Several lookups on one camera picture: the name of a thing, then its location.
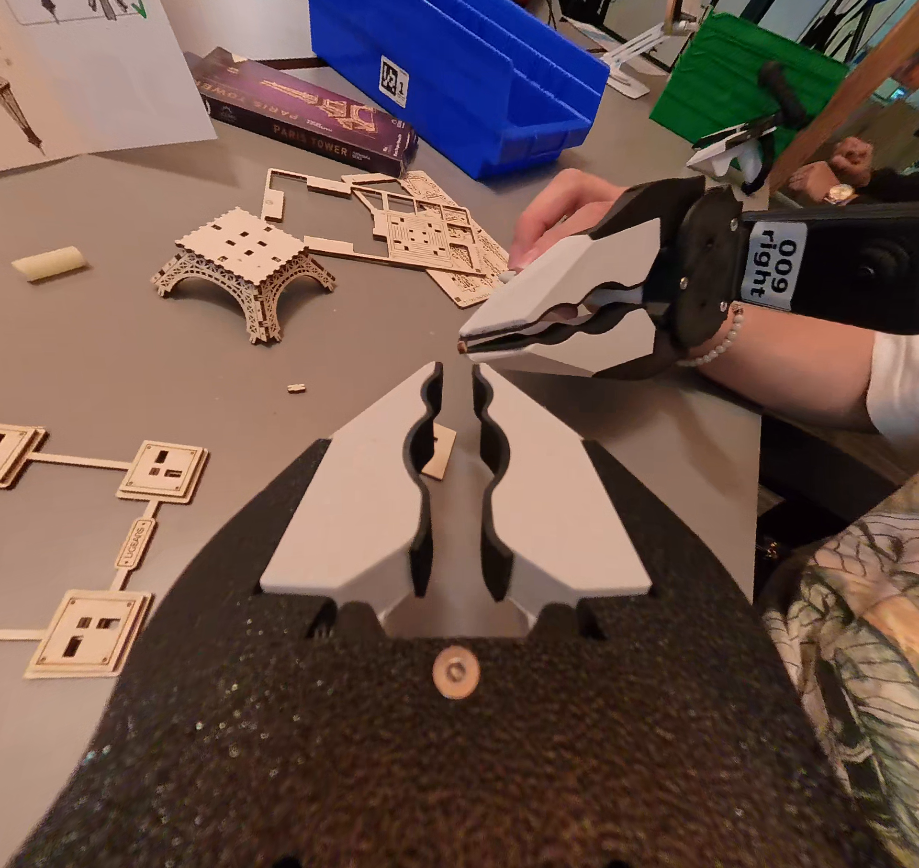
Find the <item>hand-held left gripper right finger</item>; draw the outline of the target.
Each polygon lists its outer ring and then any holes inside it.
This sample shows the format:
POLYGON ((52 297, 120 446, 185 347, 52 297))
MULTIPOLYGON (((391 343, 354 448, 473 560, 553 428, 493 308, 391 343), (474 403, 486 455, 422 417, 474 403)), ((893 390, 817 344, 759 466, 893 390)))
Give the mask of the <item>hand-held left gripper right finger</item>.
POLYGON ((550 604, 646 595, 650 576, 583 438, 488 365, 472 388, 493 475, 481 535, 492 598, 535 620, 550 604))

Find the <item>small square wooden plate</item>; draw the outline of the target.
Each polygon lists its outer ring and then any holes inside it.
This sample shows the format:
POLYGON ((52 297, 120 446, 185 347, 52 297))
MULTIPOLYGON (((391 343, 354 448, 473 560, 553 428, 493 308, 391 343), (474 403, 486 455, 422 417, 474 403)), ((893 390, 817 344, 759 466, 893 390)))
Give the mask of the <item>small square wooden plate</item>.
POLYGON ((431 459, 421 469, 421 474, 442 481, 447 471, 457 433, 450 428, 433 424, 434 450, 431 459))

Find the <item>person's right forearm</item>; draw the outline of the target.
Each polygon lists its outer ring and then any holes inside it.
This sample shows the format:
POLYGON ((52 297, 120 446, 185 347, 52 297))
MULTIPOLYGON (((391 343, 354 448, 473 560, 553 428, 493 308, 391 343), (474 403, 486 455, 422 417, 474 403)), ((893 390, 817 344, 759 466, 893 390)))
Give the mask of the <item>person's right forearm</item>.
POLYGON ((802 423, 881 435, 918 449, 918 337, 734 303, 685 357, 710 380, 802 423))

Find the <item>grey desk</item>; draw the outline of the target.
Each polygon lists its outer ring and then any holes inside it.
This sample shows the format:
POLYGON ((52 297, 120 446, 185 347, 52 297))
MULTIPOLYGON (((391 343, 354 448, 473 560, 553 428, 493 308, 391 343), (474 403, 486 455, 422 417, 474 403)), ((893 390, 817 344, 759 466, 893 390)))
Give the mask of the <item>grey desk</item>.
MULTIPOLYGON (((161 0, 184 51, 311 60, 306 0, 161 0)), ((582 146, 555 164, 480 184, 419 143, 426 172, 509 250, 518 215, 559 169, 615 185, 684 174, 687 144, 651 122, 651 97, 606 89, 582 146)), ((337 178, 340 164, 217 123, 217 139, 85 155, 2 175, 2 423, 38 425, 52 454, 130 461, 145 439, 203 446, 189 505, 165 505, 129 581, 157 602, 234 514, 315 439, 422 365, 443 362, 438 421, 457 438, 431 483, 435 560, 425 598, 389 620, 399 636, 517 635, 526 622, 482 584, 487 470, 471 369, 456 351, 470 311, 424 273, 326 259, 285 291, 283 340, 251 345, 224 291, 188 281, 161 299, 151 277, 174 241, 239 206, 258 213, 269 168, 337 178), (31 285, 12 260, 73 245, 89 267, 31 285), (305 383, 291 395, 286 386, 305 383)), ((760 418, 691 373, 637 383, 514 378, 581 436, 602 443, 711 548, 752 597, 760 418)), ((122 474, 36 464, 2 490, 2 629, 46 626, 70 589, 106 589, 140 502, 122 474)), ((83 758, 115 686, 24 680, 34 643, 2 643, 2 866, 83 758)))

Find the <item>person's right hand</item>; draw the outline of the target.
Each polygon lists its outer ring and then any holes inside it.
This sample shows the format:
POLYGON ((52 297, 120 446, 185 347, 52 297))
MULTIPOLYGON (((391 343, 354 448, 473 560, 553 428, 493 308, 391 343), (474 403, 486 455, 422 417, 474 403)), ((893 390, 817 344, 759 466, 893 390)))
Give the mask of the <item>person's right hand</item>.
POLYGON ((581 170, 561 171, 518 217, 507 269, 519 273, 557 242, 590 231, 627 189, 581 170))

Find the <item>wooden parts sheet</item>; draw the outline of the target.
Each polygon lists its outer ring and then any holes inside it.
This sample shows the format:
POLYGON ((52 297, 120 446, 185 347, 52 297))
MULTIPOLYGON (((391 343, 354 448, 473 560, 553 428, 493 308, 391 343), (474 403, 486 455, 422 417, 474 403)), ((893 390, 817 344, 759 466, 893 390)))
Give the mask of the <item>wooden parts sheet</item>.
MULTIPOLYGON (((411 196, 437 201, 442 205, 456 206, 456 202, 424 171, 408 171, 399 182, 411 196)), ((492 290, 500 285, 498 277, 508 268, 506 250, 476 218, 471 218, 471 225, 477 234, 484 275, 472 276, 438 269, 426 270, 428 276, 461 309, 476 306, 487 300, 492 290)))

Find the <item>wooden beam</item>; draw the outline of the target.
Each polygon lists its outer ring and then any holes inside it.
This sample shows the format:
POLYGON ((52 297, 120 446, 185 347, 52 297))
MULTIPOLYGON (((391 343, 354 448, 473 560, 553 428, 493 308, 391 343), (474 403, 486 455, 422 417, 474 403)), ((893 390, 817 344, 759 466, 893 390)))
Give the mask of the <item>wooden beam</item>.
POLYGON ((851 70, 808 127, 798 132, 777 158, 768 176, 770 193, 779 191, 798 168, 831 139, 879 85, 904 68, 917 54, 918 6, 911 9, 851 70))

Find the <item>spare black white gripper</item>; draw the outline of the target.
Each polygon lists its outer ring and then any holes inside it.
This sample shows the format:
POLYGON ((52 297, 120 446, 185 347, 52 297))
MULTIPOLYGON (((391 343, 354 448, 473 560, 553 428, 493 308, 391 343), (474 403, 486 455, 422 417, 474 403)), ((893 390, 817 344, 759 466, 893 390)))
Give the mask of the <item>spare black white gripper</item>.
POLYGON ((770 60, 762 65, 758 84, 776 103, 775 112, 699 139, 685 164, 688 169, 721 178, 736 161, 743 176, 741 192, 746 196, 752 196, 764 186, 775 164, 776 131, 779 128, 800 130, 811 121, 779 62, 770 60))

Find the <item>white stand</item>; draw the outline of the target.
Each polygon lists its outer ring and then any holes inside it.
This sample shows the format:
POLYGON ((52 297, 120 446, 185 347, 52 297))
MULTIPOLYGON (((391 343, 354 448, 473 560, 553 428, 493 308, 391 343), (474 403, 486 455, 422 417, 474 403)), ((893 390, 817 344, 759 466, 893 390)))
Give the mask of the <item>white stand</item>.
POLYGON ((606 84, 630 100, 640 99, 649 93, 649 88, 635 78, 629 77, 623 66, 632 63, 643 54, 657 48, 670 37, 694 35, 701 20, 687 17, 675 21, 663 21, 642 32, 619 48, 607 52, 603 61, 609 65, 606 84))

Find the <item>green plastic bin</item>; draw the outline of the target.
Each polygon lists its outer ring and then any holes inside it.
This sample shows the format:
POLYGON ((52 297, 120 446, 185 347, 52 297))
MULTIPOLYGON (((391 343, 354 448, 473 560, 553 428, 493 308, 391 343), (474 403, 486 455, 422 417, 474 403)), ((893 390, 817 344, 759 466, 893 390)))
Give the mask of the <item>green plastic bin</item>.
POLYGON ((650 119, 695 147, 719 131, 774 116, 779 105, 759 84, 769 61, 781 64, 808 116, 821 113, 849 73, 834 58, 732 14, 714 13, 676 61, 650 119))

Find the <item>blue plastic bin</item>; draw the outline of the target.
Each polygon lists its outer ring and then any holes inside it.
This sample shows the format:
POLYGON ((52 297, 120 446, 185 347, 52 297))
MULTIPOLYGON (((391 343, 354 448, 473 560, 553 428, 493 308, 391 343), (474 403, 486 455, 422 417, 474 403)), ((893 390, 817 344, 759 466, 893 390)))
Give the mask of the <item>blue plastic bin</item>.
POLYGON ((475 180, 589 134, 609 73, 510 0, 309 0, 315 53, 475 180))

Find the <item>wooden tower base model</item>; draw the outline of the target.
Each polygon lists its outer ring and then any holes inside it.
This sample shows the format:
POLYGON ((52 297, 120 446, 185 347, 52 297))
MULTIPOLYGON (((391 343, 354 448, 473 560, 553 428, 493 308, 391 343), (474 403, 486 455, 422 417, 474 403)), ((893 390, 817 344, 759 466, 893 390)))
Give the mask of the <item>wooden tower base model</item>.
POLYGON ((203 279, 241 307, 251 344, 280 342, 278 303, 286 287, 308 277, 327 292, 335 277, 309 253, 304 241, 234 208, 176 241, 176 255, 152 278, 168 296, 181 282, 203 279))

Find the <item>person's printed shirt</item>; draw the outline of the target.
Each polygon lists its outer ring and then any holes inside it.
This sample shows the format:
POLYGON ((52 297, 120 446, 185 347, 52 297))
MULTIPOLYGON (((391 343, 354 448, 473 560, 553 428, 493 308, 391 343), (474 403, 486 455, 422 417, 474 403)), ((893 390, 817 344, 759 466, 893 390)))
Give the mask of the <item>person's printed shirt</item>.
POLYGON ((917 476, 785 562, 759 608, 837 779, 894 862, 917 866, 917 476))

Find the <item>pale wax block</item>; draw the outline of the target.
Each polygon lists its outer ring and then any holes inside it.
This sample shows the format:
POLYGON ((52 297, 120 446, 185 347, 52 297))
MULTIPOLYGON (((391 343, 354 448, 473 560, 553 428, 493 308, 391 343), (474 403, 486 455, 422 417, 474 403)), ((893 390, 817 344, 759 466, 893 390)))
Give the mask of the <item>pale wax block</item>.
POLYGON ((75 246, 25 256, 13 261, 11 265, 29 284, 38 284, 88 267, 86 257, 75 246))

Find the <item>wooden cutout frame sheet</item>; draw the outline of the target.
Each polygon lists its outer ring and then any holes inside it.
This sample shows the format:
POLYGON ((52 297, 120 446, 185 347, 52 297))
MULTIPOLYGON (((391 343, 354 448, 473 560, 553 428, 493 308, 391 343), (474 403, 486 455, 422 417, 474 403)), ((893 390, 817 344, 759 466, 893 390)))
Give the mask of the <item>wooden cutout frame sheet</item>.
POLYGON ((383 186, 391 180, 382 173, 333 181, 270 169, 261 207, 265 221, 280 223, 284 217, 284 193, 273 186, 278 178, 304 183, 311 192, 356 199, 370 214, 373 239, 386 245, 384 255, 362 254, 351 242, 307 236, 304 240, 313 254, 467 277, 486 276, 478 232, 467 208, 413 196, 405 190, 389 192, 383 186))

